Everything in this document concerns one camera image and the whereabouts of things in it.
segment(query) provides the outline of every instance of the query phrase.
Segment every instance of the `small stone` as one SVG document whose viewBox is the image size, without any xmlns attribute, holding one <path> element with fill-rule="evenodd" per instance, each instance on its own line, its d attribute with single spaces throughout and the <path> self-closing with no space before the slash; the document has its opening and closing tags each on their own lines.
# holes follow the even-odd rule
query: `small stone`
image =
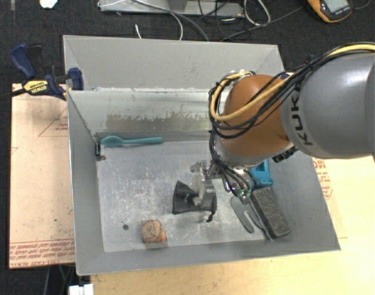
<svg viewBox="0 0 375 295">
<path fill-rule="evenodd" d="M 141 228 L 141 236 L 144 243 L 163 243 L 166 241 L 165 231 L 156 219 L 145 222 Z"/>
</svg>

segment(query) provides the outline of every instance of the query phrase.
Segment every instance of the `black plastic piece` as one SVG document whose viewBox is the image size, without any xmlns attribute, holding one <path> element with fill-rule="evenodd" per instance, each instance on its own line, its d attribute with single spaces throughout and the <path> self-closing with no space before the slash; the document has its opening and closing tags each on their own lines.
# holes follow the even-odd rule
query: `black plastic piece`
<svg viewBox="0 0 375 295">
<path fill-rule="evenodd" d="M 275 162 L 275 163 L 279 163 L 285 159 L 288 159 L 290 156 L 292 156 L 295 152 L 297 152 L 297 148 L 295 146 L 293 146 L 292 148 L 290 148 L 289 150 L 281 153 L 281 154 L 278 154 L 276 156 L 274 156 L 272 158 L 272 160 Z"/>
<path fill-rule="evenodd" d="M 215 192 L 206 192 L 204 196 L 209 198 L 203 198 L 203 202 L 210 202 L 209 205 L 194 205 L 193 198 L 198 196 L 198 193 L 193 191 L 188 185 L 177 181 L 173 195 L 173 214 L 180 214 L 192 211 L 209 211 L 215 213 L 216 211 L 216 194 Z"/>
</svg>

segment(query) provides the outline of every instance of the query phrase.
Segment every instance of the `scratched metal surface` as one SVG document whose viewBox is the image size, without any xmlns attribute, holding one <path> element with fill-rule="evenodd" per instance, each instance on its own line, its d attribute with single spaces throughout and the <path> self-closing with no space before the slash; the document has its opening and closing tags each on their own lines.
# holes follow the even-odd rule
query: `scratched metal surface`
<svg viewBox="0 0 375 295">
<path fill-rule="evenodd" d="M 209 161 L 208 141 L 106 147 L 103 154 L 106 160 L 97 163 L 97 172 L 105 251 L 148 248 L 140 229 L 149 219 L 158 219 L 167 234 L 167 242 L 156 247 L 264 239 L 257 228 L 251 234 L 242 226 L 230 204 L 232 195 L 220 181 L 214 182 L 218 211 L 211 223 L 205 222 L 209 212 L 172 214 L 175 184 L 189 184 L 190 166 Z"/>
</svg>

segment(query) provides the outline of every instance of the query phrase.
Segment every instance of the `black object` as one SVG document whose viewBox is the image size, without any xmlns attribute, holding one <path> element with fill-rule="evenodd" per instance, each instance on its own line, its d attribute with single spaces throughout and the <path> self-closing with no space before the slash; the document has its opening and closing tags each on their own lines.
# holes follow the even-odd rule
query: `black object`
<svg viewBox="0 0 375 295">
<path fill-rule="evenodd" d="M 275 162 L 275 163 L 279 163 L 285 159 L 288 159 L 290 156 L 292 156 L 295 152 L 297 152 L 297 148 L 295 146 L 291 147 L 290 149 L 288 149 L 287 151 L 281 153 L 281 154 L 278 154 L 276 156 L 273 156 L 272 160 Z"/>
<path fill-rule="evenodd" d="M 173 195 L 173 214 L 176 215 L 192 211 L 209 211 L 212 212 L 211 216 L 213 216 L 217 206 L 215 190 L 205 191 L 201 204 L 195 205 L 193 203 L 193 198 L 198 196 L 199 194 L 196 191 L 193 191 L 189 186 L 178 180 Z"/>
<path fill-rule="evenodd" d="M 283 217 L 270 187 L 255 189 L 250 195 L 250 200 L 264 226 L 263 230 L 270 239 L 275 240 L 290 233 L 288 223 Z"/>
</svg>

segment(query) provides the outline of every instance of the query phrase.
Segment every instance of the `black floor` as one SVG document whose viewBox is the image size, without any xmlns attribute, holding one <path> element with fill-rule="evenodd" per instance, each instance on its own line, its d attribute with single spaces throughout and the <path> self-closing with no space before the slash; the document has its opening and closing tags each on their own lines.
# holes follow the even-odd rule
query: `black floor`
<svg viewBox="0 0 375 295">
<path fill-rule="evenodd" d="M 15 68 L 9 52 L 16 45 L 40 43 L 46 66 L 55 66 L 56 74 L 63 74 L 64 34 L 88 36 L 138 37 L 134 25 L 140 28 L 142 38 L 177 39 L 178 24 L 167 14 L 104 14 L 97 7 L 98 0 L 58 0 L 54 10 L 44 10 L 39 0 L 0 0 L 0 95 L 8 94 L 10 84 L 23 81 L 23 74 Z M 357 7 L 368 0 L 353 0 Z M 272 19 L 282 17 L 304 6 L 304 0 L 264 0 Z M 254 4 L 249 4 L 258 19 L 264 18 Z M 233 25 L 220 23 L 219 30 L 213 17 L 194 20 L 209 40 L 220 41 L 243 27 L 242 21 Z M 197 28 L 186 20 L 184 40 L 203 41 Z M 312 16 L 304 6 L 292 15 L 267 27 L 244 33 L 228 42 L 277 44 L 285 68 L 302 64 L 309 55 L 317 55 L 337 45 L 351 42 L 375 42 L 375 0 L 356 10 L 339 23 L 327 24 Z M 0 294 L 43 294 L 48 268 L 9 270 L 7 246 L 9 232 L 9 176 L 11 103 L 0 101 Z M 52 267 L 49 275 L 49 294 L 63 289 L 60 271 L 71 272 L 70 267 Z"/>
</svg>

